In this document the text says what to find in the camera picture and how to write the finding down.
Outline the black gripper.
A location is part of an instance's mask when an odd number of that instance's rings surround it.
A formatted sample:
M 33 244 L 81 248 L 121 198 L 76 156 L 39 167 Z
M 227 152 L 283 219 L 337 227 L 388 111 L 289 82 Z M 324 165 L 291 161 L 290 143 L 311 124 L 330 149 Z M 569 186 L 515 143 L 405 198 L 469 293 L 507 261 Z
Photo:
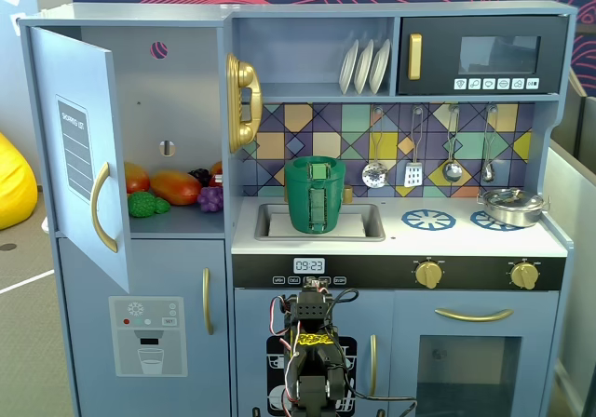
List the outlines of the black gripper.
M 297 295 L 290 295 L 283 298 L 284 326 L 296 327 L 299 321 L 297 311 Z

